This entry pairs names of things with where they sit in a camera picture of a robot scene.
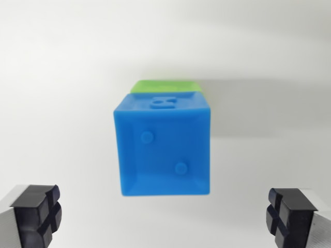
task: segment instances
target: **green cube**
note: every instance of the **green cube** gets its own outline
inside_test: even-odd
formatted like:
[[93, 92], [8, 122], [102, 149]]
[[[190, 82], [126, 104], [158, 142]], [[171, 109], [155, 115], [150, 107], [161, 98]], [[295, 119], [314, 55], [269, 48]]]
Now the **green cube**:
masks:
[[202, 89], [196, 82], [159, 80], [140, 80], [131, 89], [131, 93], [183, 91], [202, 91]]

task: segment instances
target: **raised dot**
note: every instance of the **raised dot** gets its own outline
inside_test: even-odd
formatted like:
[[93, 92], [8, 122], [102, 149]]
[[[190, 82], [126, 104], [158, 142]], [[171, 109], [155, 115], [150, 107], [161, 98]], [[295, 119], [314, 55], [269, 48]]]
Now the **raised dot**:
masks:
[[178, 175], [184, 175], [187, 173], [187, 165], [185, 163], [178, 163], [175, 166], [175, 171]]
[[154, 140], [154, 135], [149, 131], [144, 131], [140, 138], [142, 143], [149, 144]]

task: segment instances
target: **blue cube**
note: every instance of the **blue cube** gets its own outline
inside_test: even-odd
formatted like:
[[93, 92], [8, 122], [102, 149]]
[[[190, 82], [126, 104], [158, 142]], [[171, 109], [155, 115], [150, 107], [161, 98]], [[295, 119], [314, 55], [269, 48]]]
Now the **blue cube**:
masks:
[[128, 94], [114, 111], [122, 194], [209, 194], [210, 108], [200, 92]]

